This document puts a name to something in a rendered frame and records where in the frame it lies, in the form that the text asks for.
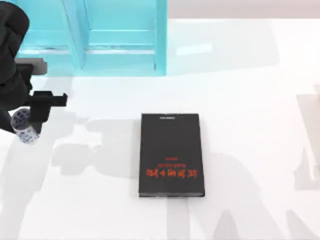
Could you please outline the pale grey rounded box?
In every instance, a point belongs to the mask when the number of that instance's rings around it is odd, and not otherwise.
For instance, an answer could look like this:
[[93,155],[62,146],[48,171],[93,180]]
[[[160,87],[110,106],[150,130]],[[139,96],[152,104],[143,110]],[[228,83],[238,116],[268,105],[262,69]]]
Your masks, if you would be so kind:
[[43,76],[48,72],[48,64],[43,58],[16,58],[16,67],[19,70],[32,70],[32,75]]

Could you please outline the light blue rack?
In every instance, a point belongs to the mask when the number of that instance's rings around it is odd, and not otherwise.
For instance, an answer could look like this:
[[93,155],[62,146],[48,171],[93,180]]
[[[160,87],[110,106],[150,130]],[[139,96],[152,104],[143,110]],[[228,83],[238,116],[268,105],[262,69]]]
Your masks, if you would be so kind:
[[49,77],[167,74],[168,0],[9,0],[30,21],[18,53]]

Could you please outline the white and blue cup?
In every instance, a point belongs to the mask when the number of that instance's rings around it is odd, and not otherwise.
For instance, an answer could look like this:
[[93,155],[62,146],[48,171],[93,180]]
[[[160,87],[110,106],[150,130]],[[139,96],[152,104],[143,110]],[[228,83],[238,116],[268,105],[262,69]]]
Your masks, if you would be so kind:
[[31,111],[29,108],[17,110],[11,117],[10,125],[24,144],[33,144],[39,139],[39,134],[29,123]]

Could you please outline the black book with red lettering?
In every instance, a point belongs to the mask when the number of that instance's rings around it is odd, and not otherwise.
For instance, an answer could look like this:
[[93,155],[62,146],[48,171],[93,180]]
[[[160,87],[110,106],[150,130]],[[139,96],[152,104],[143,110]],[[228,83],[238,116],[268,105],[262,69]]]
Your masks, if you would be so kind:
[[199,114],[141,115],[138,195],[141,198],[205,196]]

